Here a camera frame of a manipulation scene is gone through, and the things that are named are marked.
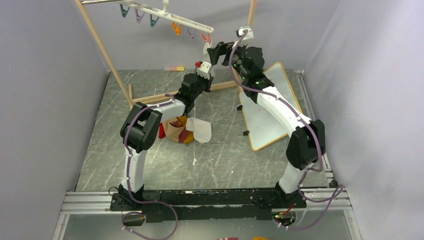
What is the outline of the yellow framed whiteboard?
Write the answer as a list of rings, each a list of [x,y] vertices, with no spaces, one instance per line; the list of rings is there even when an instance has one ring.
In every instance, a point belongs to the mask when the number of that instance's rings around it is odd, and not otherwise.
[[[270,79],[278,92],[297,109],[302,112],[297,96],[293,90],[289,77],[281,62],[274,63],[264,71],[264,74]],[[246,94],[239,93],[240,104],[251,148],[259,151],[264,147],[284,138],[288,131],[262,106],[255,104]]]

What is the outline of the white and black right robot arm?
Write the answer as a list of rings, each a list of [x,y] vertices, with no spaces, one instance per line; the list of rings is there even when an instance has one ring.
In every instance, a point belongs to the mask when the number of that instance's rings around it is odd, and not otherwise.
[[[274,83],[264,74],[262,48],[238,46],[234,42],[219,42],[206,50],[210,63],[217,64],[220,56],[223,66],[231,66],[241,80],[237,84],[254,103],[267,110],[289,135],[286,149],[288,165],[275,186],[275,202],[288,207],[300,192],[307,172],[323,170],[322,157],[325,153],[325,126],[317,119],[311,120],[296,110],[279,93]]]

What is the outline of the mustard yellow striped sock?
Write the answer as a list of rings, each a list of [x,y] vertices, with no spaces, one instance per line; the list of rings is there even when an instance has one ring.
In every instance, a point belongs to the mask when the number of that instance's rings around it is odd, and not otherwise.
[[[187,130],[188,117],[186,115],[179,116],[176,118],[176,126],[181,129],[181,132],[178,135],[178,142],[189,144],[195,140],[194,133],[190,130]]]

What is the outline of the red sock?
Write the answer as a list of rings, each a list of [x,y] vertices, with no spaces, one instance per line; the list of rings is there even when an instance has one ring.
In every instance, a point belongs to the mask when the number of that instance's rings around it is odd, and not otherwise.
[[[164,139],[166,137],[165,129],[162,123],[159,125],[158,138]]]

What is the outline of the white plastic clip hanger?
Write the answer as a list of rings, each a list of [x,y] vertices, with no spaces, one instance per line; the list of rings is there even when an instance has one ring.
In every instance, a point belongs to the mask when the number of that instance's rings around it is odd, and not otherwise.
[[[188,18],[170,13],[168,11],[168,5],[165,4],[163,6],[163,9],[159,9],[156,7],[152,7],[134,0],[122,0],[118,1],[119,4],[122,4],[123,6],[130,7],[139,11],[142,11],[144,13],[150,14],[152,16],[166,19],[168,21],[171,21],[176,24],[180,24],[181,26],[185,26],[188,28],[192,28],[207,34],[212,34],[214,32],[214,28],[193,20],[190,20]]]

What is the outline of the beige purple striped sock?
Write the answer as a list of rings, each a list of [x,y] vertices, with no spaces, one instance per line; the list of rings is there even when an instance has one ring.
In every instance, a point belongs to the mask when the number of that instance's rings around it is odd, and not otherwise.
[[[178,138],[181,129],[177,127],[177,123],[178,121],[176,117],[170,118],[169,120],[162,122],[164,131],[166,133],[166,138],[178,143]]]

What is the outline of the wooden drying rack frame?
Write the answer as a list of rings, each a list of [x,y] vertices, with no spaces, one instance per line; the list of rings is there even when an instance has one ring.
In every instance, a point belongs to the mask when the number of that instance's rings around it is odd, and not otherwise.
[[[109,56],[109,54],[106,50],[106,47],[104,46],[100,36],[98,35],[98,33],[97,33],[97,31],[94,27],[94,24],[92,23],[87,11],[84,9],[85,5],[101,4],[101,3],[106,3],[106,1],[105,0],[76,0],[74,3],[76,5],[77,9],[79,10],[79,12],[81,13],[84,22],[88,26],[88,29],[89,29],[91,35],[93,36],[97,46],[100,49],[100,52],[102,53],[102,55],[103,55],[107,65],[109,66],[111,72],[113,73],[119,87],[121,88],[121,90],[124,94],[124,97],[129,104],[129,107],[132,108],[133,105],[136,102],[143,102],[143,103],[149,104],[149,103],[156,103],[156,102],[165,101],[165,100],[169,99],[169,97],[166,93],[152,95],[152,96],[146,96],[146,97],[141,97],[141,98],[134,98],[133,97],[133,86],[129,85],[128,89],[125,89],[125,84],[123,83],[115,65],[113,64],[112,59]],[[167,9],[169,11],[169,1],[168,0],[164,0],[162,2],[162,5],[163,5],[162,9],[164,8],[165,4],[167,4]]]

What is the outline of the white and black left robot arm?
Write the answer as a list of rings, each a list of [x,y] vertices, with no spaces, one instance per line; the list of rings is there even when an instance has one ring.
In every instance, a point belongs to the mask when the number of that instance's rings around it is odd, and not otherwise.
[[[120,130],[125,149],[125,170],[118,194],[130,210],[143,203],[144,166],[148,149],[157,139],[160,124],[174,117],[187,115],[195,106],[195,99],[210,92],[214,77],[188,73],[183,77],[176,94],[167,94],[169,100],[157,104],[134,104]]]

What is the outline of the white sock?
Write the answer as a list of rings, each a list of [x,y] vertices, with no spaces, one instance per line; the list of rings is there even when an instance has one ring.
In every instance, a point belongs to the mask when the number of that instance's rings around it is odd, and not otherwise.
[[[208,49],[211,47],[211,44],[209,42],[205,42],[204,43],[204,47],[203,47],[203,61],[209,62],[211,63],[211,58],[210,55],[208,53]]]
[[[193,137],[201,144],[208,143],[212,138],[212,125],[210,122],[195,117],[187,119],[185,128],[193,133]]]

